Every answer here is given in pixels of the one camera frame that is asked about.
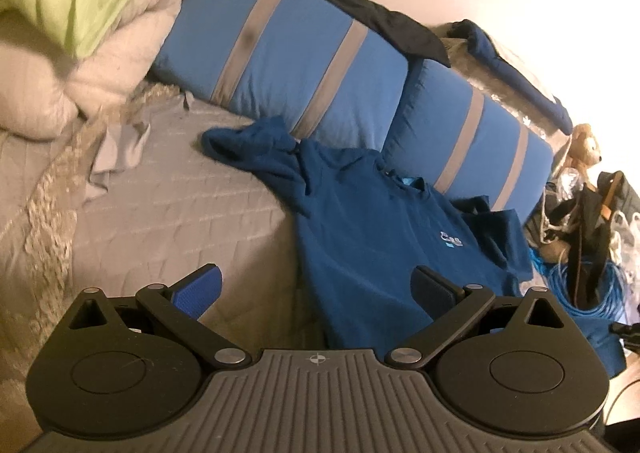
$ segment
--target shirt logo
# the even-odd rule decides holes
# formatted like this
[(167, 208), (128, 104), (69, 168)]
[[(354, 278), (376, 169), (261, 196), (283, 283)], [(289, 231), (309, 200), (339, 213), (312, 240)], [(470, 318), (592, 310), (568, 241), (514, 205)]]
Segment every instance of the shirt logo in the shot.
[(447, 244), (447, 247), (462, 247), (462, 242), (459, 238), (450, 237), (444, 231), (440, 232), (440, 238), (444, 240), (444, 243)]

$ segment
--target fluffy blanket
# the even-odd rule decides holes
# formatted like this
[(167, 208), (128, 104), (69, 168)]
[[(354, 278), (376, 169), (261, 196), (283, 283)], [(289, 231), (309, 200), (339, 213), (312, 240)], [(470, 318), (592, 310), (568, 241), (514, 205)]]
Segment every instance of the fluffy blanket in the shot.
[(74, 61), (17, 11), (0, 16), (0, 128), (50, 140), (120, 105), (145, 77), (181, 0), (130, 0), (95, 53)]

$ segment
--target triangular cutout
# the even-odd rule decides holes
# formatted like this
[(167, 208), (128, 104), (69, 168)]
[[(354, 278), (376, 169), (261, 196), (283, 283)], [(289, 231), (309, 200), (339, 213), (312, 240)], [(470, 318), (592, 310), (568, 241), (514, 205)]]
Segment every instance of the triangular cutout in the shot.
[(71, 328), (71, 330), (77, 330), (80, 328), (99, 327), (106, 323), (107, 318), (102, 314), (98, 303), (94, 299), (88, 299), (78, 309), (69, 328)]
[(539, 327), (562, 328), (562, 320), (556, 314), (551, 304), (543, 298), (538, 298), (533, 305), (531, 315), (529, 316), (529, 325), (537, 325)]

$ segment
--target blue pillow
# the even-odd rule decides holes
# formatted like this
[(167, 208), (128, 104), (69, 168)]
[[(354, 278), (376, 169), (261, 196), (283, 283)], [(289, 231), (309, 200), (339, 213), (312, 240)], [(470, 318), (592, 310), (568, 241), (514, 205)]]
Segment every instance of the blue pillow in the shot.
[(184, 0), (154, 71), (297, 138), (380, 150), (408, 63), (325, 0)]
[(524, 222), (542, 194), (553, 152), (509, 112), (433, 60), (412, 65), (383, 157), (452, 200), (486, 195)]

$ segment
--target gray stripe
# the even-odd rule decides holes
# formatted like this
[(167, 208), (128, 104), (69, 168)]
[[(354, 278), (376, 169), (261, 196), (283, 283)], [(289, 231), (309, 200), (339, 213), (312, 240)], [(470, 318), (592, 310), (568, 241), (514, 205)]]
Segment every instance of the gray stripe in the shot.
[(318, 128), (368, 32), (369, 29), (359, 21), (353, 20), (351, 22), (347, 34), (344, 35), (338, 50), (335, 51), (318, 88), (311, 97), (311, 101), (302, 112), (296, 126), (291, 130), (292, 136), (297, 139), (308, 138)]
[(511, 196), (511, 193), (513, 193), (513, 188), (515, 188), (516, 182), (520, 177), (520, 172), (522, 171), (524, 157), (527, 155), (527, 144), (529, 144), (529, 128), (524, 125), (520, 125), (518, 145), (516, 146), (516, 153), (513, 156), (511, 169), (509, 170), (507, 179), (504, 181), (502, 191), (500, 191), (498, 198), (495, 200), (494, 205), (491, 207), (492, 211), (500, 211), (504, 209), (507, 202), (509, 201), (509, 197)]
[(238, 34), (238, 39), (226, 59), (225, 66), (220, 73), (216, 88), (211, 94), (211, 102), (221, 107), (228, 107), (236, 87), (242, 77), (255, 46), (267, 26), (273, 11), (281, 0), (257, 0), (254, 8), (244, 22)]
[(433, 186), (440, 193), (447, 192), (460, 171), (460, 166), (465, 162), (466, 154), (471, 147), (471, 143), (474, 142), (483, 109), (484, 95), (476, 87), (473, 87), (471, 103), (469, 103), (469, 111), (466, 113), (465, 123), (462, 125), (462, 129), (460, 129), (460, 135), (449, 156), (449, 160), (447, 160), (442, 173), (440, 173), (436, 184)]

